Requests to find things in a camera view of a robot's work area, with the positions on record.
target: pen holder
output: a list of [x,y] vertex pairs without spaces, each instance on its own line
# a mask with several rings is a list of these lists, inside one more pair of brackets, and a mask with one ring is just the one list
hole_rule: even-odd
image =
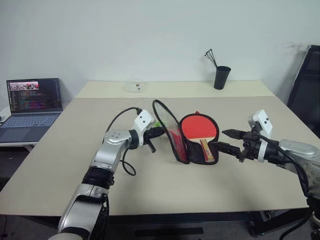
[[228,66],[218,66],[216,68],[216,74],[213,85],[215,89],[224,89],[230,71],[231,68]]

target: beige table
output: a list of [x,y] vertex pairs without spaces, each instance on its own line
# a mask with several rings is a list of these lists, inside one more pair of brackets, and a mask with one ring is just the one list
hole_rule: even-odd
[[[0,214],[60,216],[63,213],[100,147],[111,119],[127,107],[152,109],[154,98],[149,95],[139,97],[140,93],[130,93],[136,97],[124,98],[126,93],[122,93],[121,98],[115,95],[108,98],[103,94],[112,92],[111,86],[117,84],[89,82],[85,86],[0,192]],[[241,95],[241,86],[250,84],[255,86],[252,91],[257,96],[252,96],[252,92],[248,92],[249,96]],[[173,85],[181,90],[190,89],[185,82]],[[248,116],[264,109],[273,124],[273,139],[290,139],[320,148],[319,139],[259,81],[229,82],[229,86],[237,85],[234,94],[241,96],[231,96],[235,88],[229,88],[228,84],[223,91],[213,90],[209,83],[190,85],[198,86],[198,96],[182,97],[179,93],[181,96],[174,97],[166,91],[158,92],[156,97],[163,94],[166,98],[161,100],[178,119],[199,111],[213,117],[221,130],[248,131]],[[95,96],[93,86],[99,86]],[[199,97],[202,90],[205,95]],[[129,129],[135,117],[134,111],[128,112],[113,128]],[[241,145],[241,141],[223,134],[219,140]],[[154,139],[153,144],[156,147],[153,154],[148,146],[128,152],[126,160],[136,168],[136,176],[118,167],[109,193],[111,215],[239,212],[306,206],[297,176],[272,164],[248,159],[240,163],[221,153],[218,164],[213,166],[184,165],[175,160],[165,136]]]

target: laptop screen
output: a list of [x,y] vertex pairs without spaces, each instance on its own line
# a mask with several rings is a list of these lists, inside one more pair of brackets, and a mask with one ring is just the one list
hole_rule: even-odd
[[6,81],[12,114],[61,112],[59,78]]

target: floor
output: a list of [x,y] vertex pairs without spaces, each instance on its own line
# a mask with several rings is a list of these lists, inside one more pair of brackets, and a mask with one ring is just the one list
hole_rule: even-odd
[[[28,152],[25,151],[7,151],[3,152],[0,148],[0,189],[23,162]],[[49,227],[30,219],[14,215],[0,215],[0,234],[5,233],[7,237],[1,240],[45,240],[57,233],[57,229]],[[136,236],[139,233],[146,233],[141,230],[161,230],[176,228],[201,229],[203,234],[184,234],[184,235],[153,235]],[[281,229],[260,236],[260,240],[277,240],[285,231]],[[311,239],[311,223],[307,222],[290,235],[286,240]],[[180,223],[180,224],[137,224],[137,225],[110,225],[107,231],[108,238],[112,240],[253,240],[248,233],[247,222],[220,221],[220,222],[199,222],[199,223]]]

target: wooden paddle handle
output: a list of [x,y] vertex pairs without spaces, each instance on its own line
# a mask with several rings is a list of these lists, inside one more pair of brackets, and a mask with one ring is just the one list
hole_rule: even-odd
[[212,163],[215,160],[215,158],[214,158],[214,156],[212,155],[212,153],[210,151],[210,148],[208,146],[207,140],[200,139],[200,144],[201,144],[201,147],[202,147],[202,151],[203,151],[203,154],[204,154],[205,161],[207,163]]

